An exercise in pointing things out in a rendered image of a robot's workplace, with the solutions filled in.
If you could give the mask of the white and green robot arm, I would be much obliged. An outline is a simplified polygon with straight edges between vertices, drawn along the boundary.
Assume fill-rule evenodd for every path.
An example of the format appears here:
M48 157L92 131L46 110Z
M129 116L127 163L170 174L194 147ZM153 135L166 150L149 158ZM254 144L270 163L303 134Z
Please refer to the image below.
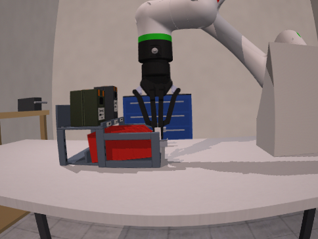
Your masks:
M219 14L223 2L224 0L152 0L143 3L135 13L139 62L171 62L172 31L201 29L229 49L263 88L267 54ZM275 42L306 45L293 30L281 32Z

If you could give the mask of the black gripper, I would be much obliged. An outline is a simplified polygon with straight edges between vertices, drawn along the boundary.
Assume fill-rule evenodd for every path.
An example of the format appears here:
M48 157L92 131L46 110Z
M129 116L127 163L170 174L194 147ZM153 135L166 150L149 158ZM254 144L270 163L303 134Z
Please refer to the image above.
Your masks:
M136 96L145 124L152 127L152 132L160 132L160 140L163 139L163 127L170 123L171 115L177 95L181 89L173 85L170 77L170 64L168 62L146 62L142 65L142 80L140 86L132 92ZM166 120L163 121L164 96L171 88L170 105ZM152 121L149 120L147 110L142 98L142 89L150 97ZM158 97L158 127L156 118L155 97Z

